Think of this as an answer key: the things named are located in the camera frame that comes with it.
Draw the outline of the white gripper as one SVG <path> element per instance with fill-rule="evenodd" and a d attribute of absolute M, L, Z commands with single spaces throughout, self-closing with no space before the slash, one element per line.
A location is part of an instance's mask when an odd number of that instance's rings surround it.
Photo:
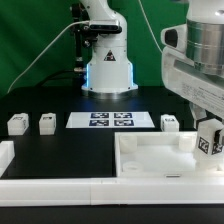
<path fill-rule="evenodd" d="M 199 72 L 183 53 L 165 47 L 162 53 L 162 80 L 167 89 L 190 101 L 195 129 L 200 122 L 211 119 L 211 113 L 224 119 L 223 78 Z M 215 142 L 224 146 L 224 128 L 215 132 Z"/>

